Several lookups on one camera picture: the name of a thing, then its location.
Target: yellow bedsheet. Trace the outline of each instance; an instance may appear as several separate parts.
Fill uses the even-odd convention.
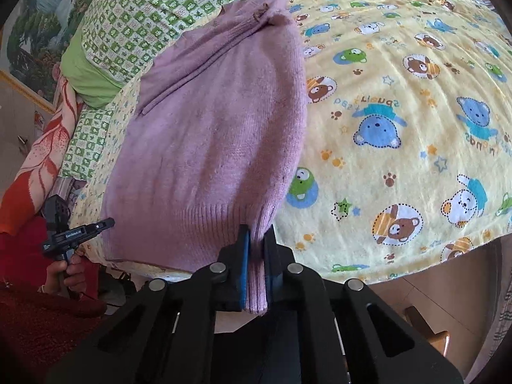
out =
[[[323,277],[374,283],[508,232],[512,52],[501,19],[474,0],[290,0],[290,12],[304,38],[308,131],[278,241]],[[113,101],[73,226],[99,217],[143,72]],[[100,238],[87,253],[106,263]]]

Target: cartoon bear print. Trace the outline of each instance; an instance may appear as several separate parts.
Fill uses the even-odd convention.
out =
[[[316,46],[308,46],[304,48],[304,57],[311,58],[325,49],[325,45],[318,44]]]
[[[308,18],[309,18],[309,14],[308,14],[308,13],[306,13],[306,14],[301,14],[301,15],[299,15],[299,16],[297,16],[297,17],[295,18],[295,22],[297,23],[297,25],[298,25],[298,26],[302,26],[302,22],[303,22],[304,20],[307,20]]]
[[[423,228],[419,212],[406,204],[388,206],[373,221],[372,235],[377,244],[403,245]]]
[[[363,109],[358,109],[352,117],[365,116],[354,134],[354,143],[362,146],[369,144],[373,147],[398,148],[400,137],[393,122],[407,127],[407,122],[393,112],[393,107],[386,104],[372,103]]]
[[[312,28],[308,28],[308,29],[304,30],[302,33],[306,37],[311,37],[313,35],[327,33],[330,29],[331,29],[331,26],[329,23],[323,23],[323,24],[317,24],[316,26],[313,26]]]
[[[393,122],[381,115],[367,116],[359,125],[354,134],[354,143],[363,146],[369,144],[373,147],[398,148],[401,145],[400,137]]]
[[[491,120],[491,110],[485,102],[465,97],[458,97],[457,102],[466,115],[462,116],[457,114],[457,118],[468,126],[468,130],[472,136],[481,140],[489,140],[490,137],[494,137],[498,134],[498,130],[488,128]]]
[[[380,27],[384,26],[385,24],[381,21],[377,21],[375,23],[367,23],[367,24],[361,24],[358,28],[355,28],[354,30],[359,33],[360,35],[371,35],[373,33],[379,33]]]
[[[404,57],[404,68],[418,78],[434,79],[441,69],[425,55],[407,55]]]
[[[352,16],[349,12],[339,12],[335,16],[331,16],[331,20],[346,20]]]
[[[457,180],[465,186],[465,189],[459,190],[450,199],[444,201],[441,205],[441,213],[446,216],[450,224],[463,228],[473,216],[482,216],[487,194],[478,179],[470,179],[460,174]]]
[[[416,36],[414,36],[414,38],[422,46],[430,47],[432,49],[438,49],[440,51],[446,49],[446,46],[444,45],[443,42],[441,42],[440,39],[428,33],[418,33]]]
[[[453,10],[455,10],[454,3],[451,3],[448,0],[439,0],[439,3],[443,6],[443,8],[445,8],[449,12],[452,12]]]
[[[441,263],[459,257],[473,248],[471,240],[463,236],[458,240],[447,244],[441,251]]]
[[[315,76],[308,79],[308,104],[316,104],[331,96],[336,91],[336,81],[328,76]]]

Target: knit sweater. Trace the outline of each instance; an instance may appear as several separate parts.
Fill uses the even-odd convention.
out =
[[[248,309],[266,309],[260,242],[296,171],[306,126],[299,31],[287,0],[236,0],[186,32],[141,79],[109,178],[106,258],[195,271],[252,234]]]

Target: star print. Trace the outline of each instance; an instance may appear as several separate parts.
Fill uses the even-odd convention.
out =
[[[382,77],[382,83],[388,84],[389,86],[395,83],[395,80],[391,78],[391,76],[386,75]]]
[[[434,166],[437,167],[439,173],[442,173],[443,170],[448,170],[448,166],[446,165],[447,163],[447,159],[444,159],[441,156],[437,156],[437,160],[434,162]]]
[[[430,155],[435,155],[437,153],[437,148],[434,147],[433,144],[427,147],[427,151]]]
[[[349,209],[352,206],[352,204],[348,203],[347,198],[343,198],[343,201],[338,202],[338,207],[340,209],[341,214],[348,215]]]
[[[442,244],[442,241],[436,240],[436,241],[433,241],[431,243],[431,245],[429,245],[428,247],[429,248],[434,248],[434,247],[437,247],[438,245],[441,245],[441,244]]]

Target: plaid fabric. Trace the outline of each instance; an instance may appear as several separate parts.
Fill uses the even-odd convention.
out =
[[[85,110],[78,119],[59,176],[90,180],[106,142],[113,110]]]
[[[82,21],[86,57],[128,82],[171,39],[232,0],[93,0]]]

